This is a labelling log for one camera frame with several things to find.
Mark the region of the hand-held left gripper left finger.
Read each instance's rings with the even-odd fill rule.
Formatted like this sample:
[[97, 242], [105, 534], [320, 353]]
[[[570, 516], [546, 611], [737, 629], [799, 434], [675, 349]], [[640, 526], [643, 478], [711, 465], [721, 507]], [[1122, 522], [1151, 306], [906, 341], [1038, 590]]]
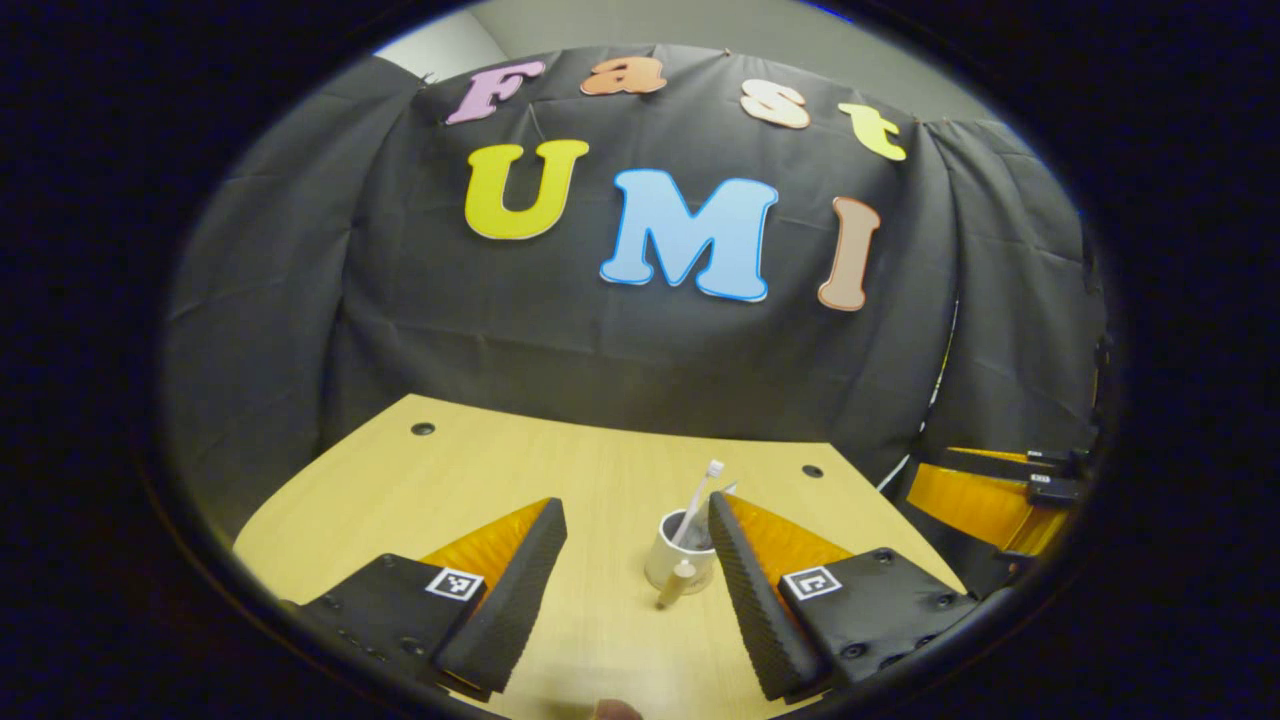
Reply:
[[567, 534], [562, 501], [541, 498], [421, 559], [381, 553], [300, 618], [396, 676], [488, 701], [529, 644]]

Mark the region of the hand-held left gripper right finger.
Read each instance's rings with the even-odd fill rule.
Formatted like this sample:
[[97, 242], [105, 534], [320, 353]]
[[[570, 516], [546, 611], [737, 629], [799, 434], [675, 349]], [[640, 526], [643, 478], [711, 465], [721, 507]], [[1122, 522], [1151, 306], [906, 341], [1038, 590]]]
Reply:
[[732, 495], [713, 493], [708, 525], [768, 700], [794, 703], [858, 685], [978, 605], [895, 548], [854, 553]]

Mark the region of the white cup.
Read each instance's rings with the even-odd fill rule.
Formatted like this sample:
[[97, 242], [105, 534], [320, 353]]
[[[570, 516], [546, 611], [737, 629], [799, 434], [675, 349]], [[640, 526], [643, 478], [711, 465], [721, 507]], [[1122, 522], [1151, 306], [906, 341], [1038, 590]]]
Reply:
[[687, 514], [673, 510], [662, 518], [644, 562], [645, 579], [657, 592], [657, 609], [668, 609], [686, 596], [703, 592], [716, 574], [717, 556], [708, 541], [691, 548], [676, 541]]

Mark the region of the pale pink toothbrush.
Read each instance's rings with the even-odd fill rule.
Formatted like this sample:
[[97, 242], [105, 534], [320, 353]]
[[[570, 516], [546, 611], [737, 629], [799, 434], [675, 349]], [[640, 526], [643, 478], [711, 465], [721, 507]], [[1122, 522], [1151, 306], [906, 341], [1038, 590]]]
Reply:
[[671, 543], [680, 548], [687, 548], [685, 537], [689, 534], [689, 528], [694, 523], [695, 516], [701, 506], [703, 497], [707, 492], [707, 487], [718, 479], [724, 470], [724, 464], [719, 460], [712, 459], [707, 466], [705, 473], [696, 489], [692, 492], [691, 498], [687, 502], [687, 507], [681, 516], [680, 524], [676, 527], [675, 533], [671, 537]]

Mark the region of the light wooden desktop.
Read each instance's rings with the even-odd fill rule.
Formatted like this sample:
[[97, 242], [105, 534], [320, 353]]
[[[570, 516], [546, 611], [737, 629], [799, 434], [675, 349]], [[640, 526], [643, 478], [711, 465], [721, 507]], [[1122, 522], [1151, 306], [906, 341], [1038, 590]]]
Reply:
[[829, 445], [645, 434], [407, 396], [291, 478], [233, 550], [276, 597], [310, 601], [379, 553], [425, 555], [545, 497], [567, 541], [530, 641], [484, 708], [584, 720], [602, 698], [643, 720], [769, 720], [722, 577], [655, 607], [644, 575], [659, 520], [708, 464], [718, 486], [840, 547], [902, 552], [964, 584], [915, 527]]

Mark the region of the black backdrop cloth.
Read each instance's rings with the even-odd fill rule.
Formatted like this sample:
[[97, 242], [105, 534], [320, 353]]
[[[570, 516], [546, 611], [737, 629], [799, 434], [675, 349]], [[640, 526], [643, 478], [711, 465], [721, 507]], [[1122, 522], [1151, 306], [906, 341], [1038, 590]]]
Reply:
[[433, 83], [371, 56], [195, 223], [160, 427], [229, 537], [406, 395], [826, 442], [879, 480], [948, 446], [1085, 447], [1105, 301], [1082, 214], [998, 120], [684, 45]]

